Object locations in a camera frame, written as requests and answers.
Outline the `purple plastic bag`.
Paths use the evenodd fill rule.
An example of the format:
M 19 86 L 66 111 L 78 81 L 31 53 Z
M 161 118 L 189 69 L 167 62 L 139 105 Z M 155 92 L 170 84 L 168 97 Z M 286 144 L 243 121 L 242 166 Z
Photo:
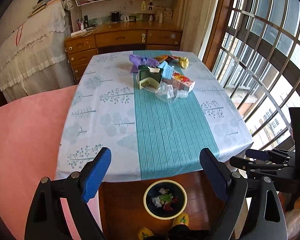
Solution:
M 134 54 L 129 55 L 129 60 L 133 64 L 130 73 L 137 73 L 139 66 L 157 67 L 159 65 L 159 62 L 156 59 L 141 57 Z

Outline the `white lace covered cabinet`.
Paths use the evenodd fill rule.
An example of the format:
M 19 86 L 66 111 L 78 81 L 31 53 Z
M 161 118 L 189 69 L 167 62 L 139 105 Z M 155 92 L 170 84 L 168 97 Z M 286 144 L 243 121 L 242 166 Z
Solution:
M 65 51 L 70 0 L 57 0 L 18 27 L 0 46 L 0 90 L 7 102 L 74 85 Z

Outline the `dark green carton box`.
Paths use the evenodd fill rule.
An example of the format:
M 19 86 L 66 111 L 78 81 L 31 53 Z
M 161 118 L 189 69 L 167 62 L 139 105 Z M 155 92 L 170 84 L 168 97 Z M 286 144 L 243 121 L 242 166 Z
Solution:
M 151 67 L 148 65 L 138 66 L 138 84 L 139 88 L 151 86 L 158 89 L 162 80 L 163 69 L 159 67 Z

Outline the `black trouser legs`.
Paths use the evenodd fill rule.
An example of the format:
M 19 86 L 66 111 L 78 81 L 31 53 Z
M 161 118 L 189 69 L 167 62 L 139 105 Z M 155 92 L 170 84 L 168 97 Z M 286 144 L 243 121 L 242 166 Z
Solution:
M 188 226 L 181 224 L 171 228 L 165 235 L 147 236 L 143 239 L 197 240 L 207 239 L 209 235 L 209 230 L 191 230 Z

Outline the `yellow slipper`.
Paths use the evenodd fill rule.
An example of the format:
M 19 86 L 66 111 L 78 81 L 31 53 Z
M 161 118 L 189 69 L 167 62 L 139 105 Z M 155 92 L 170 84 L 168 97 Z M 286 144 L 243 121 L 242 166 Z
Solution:
M 189 215 L 186 212 L 182 212 L 173 220 L 173 227 L 178 225 L 189 226 Z
M 146 238 L 152 237 L 152 236 L 154 236 L 154 233 L 151 230 L 149 230 L 148 228 L 141 228 L 138 231 L 138 239 L 139 240 L 145 240 Z

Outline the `blue trash bin cream rim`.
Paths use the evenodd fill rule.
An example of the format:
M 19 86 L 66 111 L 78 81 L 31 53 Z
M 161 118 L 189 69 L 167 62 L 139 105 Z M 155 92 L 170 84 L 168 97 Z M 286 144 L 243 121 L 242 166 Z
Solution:
M 187 193 L 176 181 L 159 180 L 149 185 L 145 191 L 143 205 L 146 211 L 156 219 L 174 219 L 185 210 Z

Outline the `red strawberry milk carton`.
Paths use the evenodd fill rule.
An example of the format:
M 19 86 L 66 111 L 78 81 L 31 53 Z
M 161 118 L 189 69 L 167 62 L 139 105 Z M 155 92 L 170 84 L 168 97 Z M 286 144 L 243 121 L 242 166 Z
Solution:
M 162 81 L 168 85 L 172 85 L 172 87 L 176 88 L 177 90 L 185 90 L 187 92 L 191 92 L 195 85 L 194 81 L 175 71 L 170 79 L 163 78 Z

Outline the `black framed picture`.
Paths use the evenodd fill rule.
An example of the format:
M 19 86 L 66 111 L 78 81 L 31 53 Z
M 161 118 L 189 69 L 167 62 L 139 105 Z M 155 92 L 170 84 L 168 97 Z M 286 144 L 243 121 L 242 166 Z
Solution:
M 121 11 L 110 12 L 110 23 L 120 23 L 121 22 Z

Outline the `clear plastic bottle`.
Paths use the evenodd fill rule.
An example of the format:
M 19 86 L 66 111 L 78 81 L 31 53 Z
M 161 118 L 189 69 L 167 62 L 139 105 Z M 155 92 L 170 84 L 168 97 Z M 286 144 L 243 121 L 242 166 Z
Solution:
M 159 88 L 156 90 L 155 96 L 165 103 L 172 103 L 178 98 L 187 98 L 189 93 L 186 90 L 178 90 L 172 85 L 162 82 Z

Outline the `crumpled yellow paper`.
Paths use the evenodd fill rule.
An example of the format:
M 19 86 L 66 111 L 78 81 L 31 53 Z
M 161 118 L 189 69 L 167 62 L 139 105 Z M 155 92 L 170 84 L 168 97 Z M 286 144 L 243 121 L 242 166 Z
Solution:
M 183 69 L 186 69 L 189 66 L 189 59 L 187 57 L 179 57 L 178 61 Z

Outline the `small grey box in bin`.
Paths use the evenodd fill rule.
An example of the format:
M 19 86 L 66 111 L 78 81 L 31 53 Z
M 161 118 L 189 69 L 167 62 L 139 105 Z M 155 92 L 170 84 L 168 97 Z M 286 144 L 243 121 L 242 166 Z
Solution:
M 159 190 L 159 192 L 160 192 L 161 194 L 167 194 L 168 191 L 169 191 L 169 189 L 163 189 L 163 188 L 161 188 L 161 189 Z

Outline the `crumpled white paper in bin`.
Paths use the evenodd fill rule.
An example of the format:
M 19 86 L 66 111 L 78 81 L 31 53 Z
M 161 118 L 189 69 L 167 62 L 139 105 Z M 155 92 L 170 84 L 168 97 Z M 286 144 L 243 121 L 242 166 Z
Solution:
M 161 200 L 160 196 L 153 197 L 152 202 L 155 205 L 155 207 L 162 207 L 165 204 L 165 202 Z

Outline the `white and teal tablecloth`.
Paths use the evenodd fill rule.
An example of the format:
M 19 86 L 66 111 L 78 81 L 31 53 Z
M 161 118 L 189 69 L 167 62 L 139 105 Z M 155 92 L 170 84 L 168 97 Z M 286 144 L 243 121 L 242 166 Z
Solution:
M 74 93 L 59 147 L 56 178 L 79 171 L 101 148 L 111 150 L 107 182 L 165 178 L 200 170 L 200 151 L 222 162 L 253 139 L 220 83 L 193 53 L 175 70 L 194 82 L 184 99 L 161 101 L 139 87 L 130 52 L 95 55 Z

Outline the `red snack wrapper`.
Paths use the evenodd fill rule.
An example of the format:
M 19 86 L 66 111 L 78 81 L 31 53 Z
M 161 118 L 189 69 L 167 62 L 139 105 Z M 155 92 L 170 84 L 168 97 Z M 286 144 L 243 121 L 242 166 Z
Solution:
M 179 57 L 177 56 L 172 56 L 172 55 L 160 55 L 154 57 L 155 60 L 157 60 L 159 63 L 163 63 L 166 61 L 167 63 L 170 63 L 173 60 L 179 60 Z

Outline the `right yellow slipper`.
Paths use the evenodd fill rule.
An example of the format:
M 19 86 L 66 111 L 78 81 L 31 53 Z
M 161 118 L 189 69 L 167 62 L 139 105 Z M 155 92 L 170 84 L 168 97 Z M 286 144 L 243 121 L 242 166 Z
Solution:
M 173 227 L 178 225 L 189 226 L 189 215 L 186 212 L 182 212 L 173 220 Z

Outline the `wooden desk with drawers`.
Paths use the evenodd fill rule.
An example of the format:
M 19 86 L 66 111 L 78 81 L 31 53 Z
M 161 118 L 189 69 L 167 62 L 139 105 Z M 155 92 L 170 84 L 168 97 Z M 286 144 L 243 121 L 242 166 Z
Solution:
M 104 24 L 65 39 L 65 52 L 78 83 L 94 55 L 128 50 L 179 50 L 183 30 L 173 23 Z

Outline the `green paper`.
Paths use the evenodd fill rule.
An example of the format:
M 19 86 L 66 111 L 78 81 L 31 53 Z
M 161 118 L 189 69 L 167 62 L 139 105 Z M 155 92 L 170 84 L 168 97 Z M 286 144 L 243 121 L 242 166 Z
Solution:
M 172 201 L 173 196 L 172 196 L 171 193 L 170 193 L 170 194 L 162 194 L 162 195 L 160 195 L 160 198 L 161 198 L 161 200 L 163 200 L 165 203 L 169 203 L 169 202 Z

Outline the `metal window bars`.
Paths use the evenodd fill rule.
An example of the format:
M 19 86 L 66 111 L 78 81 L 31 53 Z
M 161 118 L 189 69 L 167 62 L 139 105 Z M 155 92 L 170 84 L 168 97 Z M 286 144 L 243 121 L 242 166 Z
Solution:
M 213 74 L 241 114 L 256 150 L 292 136 L 300 107 L 300 1 L 233 0 Z

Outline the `pink bed sheet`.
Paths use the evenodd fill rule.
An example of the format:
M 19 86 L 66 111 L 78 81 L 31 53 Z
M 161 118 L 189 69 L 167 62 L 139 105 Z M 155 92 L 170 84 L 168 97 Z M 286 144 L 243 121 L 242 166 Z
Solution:
M 64 123 L 76 86 L 14 100 L 0 107 L 0 217 L 24 239 L 40 180 L 55 178 Z

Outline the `blue face mask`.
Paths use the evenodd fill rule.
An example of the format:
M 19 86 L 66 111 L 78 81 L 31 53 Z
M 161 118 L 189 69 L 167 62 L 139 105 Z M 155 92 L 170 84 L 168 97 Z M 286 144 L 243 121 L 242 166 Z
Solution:
M 163 79 L 170 80 L 172 78 L 174 67 L 170 66 L 166 61 L 163 61 L 158 65 L 158 68 L 162 70 L 161 76 Z

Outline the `left yellow slipper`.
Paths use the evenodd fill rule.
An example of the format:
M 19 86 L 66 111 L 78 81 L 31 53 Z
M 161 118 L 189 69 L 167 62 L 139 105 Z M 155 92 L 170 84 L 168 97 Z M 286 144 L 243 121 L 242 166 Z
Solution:
M 145 240 L 146 238 L 152 237 L 152 236 L 154 236 L 154 233 L 151 230 L 149 230 L 148 228 L 141 228 L 138 231 L 138 239 L 139 240 Z

